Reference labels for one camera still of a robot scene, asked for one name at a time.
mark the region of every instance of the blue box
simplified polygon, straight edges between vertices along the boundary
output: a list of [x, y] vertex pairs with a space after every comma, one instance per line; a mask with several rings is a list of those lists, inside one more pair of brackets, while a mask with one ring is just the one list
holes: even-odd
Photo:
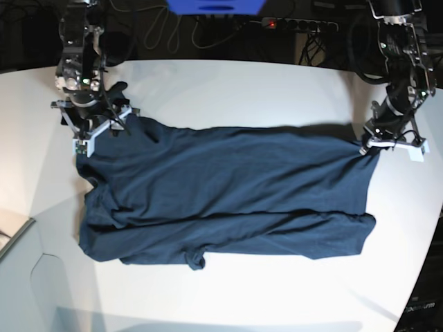
[[266, 0], [168, 0], [177, 15], [256, 15]]

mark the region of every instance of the dark blue t-shirt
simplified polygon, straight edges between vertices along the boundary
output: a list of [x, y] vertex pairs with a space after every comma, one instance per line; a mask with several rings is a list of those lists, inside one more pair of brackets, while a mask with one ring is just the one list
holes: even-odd
[[130, 116], [131, 135], [102, 134], [79, 174], [80, 246], [98, 261], [189, 264], [203, 253], [304, 255], [361, 252], [378, 156], [357, 142], [296, 129], [166, 127]]

